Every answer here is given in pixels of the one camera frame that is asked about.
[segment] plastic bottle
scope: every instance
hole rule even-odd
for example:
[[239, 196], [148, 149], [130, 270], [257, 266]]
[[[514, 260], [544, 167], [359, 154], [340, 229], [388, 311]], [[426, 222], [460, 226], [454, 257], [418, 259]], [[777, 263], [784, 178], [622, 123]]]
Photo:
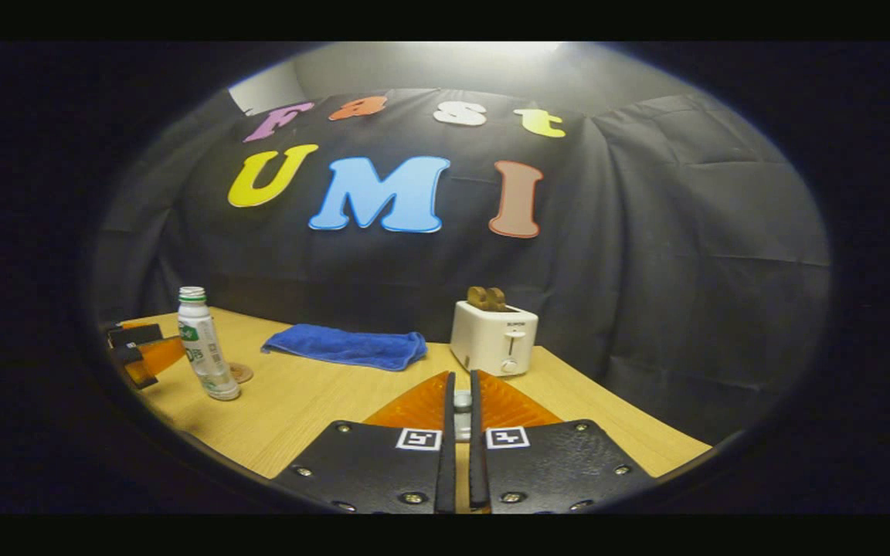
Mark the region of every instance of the plastic bottle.
[[223, 401], [238, 398], [239, 385], [219, 346], [219, 335], [205, 304], [205, 288], [185, 286], [180, 289], [178, 299], [181, 306], [177, 325], [191, 369], [212, 398]]

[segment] bolt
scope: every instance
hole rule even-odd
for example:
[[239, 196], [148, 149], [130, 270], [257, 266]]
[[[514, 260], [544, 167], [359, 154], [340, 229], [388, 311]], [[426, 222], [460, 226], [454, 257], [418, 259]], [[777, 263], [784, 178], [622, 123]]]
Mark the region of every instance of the bolt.
[[422, 503], [424, 502], [424, 495], [422, 493], [405, 493], [400, 499], [406, 503]]

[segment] white toaster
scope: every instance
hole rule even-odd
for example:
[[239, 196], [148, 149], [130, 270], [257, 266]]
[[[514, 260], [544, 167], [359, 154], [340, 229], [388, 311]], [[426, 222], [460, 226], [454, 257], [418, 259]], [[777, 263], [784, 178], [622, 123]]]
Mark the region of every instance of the white toaster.
[[477, 309], [466, 300], [455, 303], [449, 348], [466, 370], [512, 376], [531, 366], [538, 316], [509, 305], [506, 309], [494, 312]]

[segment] toaster knob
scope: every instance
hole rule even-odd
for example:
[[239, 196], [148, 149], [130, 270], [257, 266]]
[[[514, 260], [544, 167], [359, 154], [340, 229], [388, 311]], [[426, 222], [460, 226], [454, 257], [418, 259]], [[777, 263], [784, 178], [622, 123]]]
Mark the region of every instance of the toaster knob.
[[512, 375], [517, 372], [517, 362], [513, 359], [508, 359], [501, 363], [501, 373], [505, 375]]

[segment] microfiber cloth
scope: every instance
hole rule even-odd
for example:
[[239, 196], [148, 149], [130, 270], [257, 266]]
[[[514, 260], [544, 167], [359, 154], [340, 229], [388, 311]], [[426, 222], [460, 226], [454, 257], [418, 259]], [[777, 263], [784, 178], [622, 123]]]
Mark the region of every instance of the microfiber cloth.
[[263, 344], [262, 352], [269, 351], [286, 351], [329, 363], [402, 371], [424, 357], [428, 346], [424, 344], [423, 335], [417, 332], [364, 334], [315, 327], [314, 324], [295, 324], [279, 334], [273, 334]]

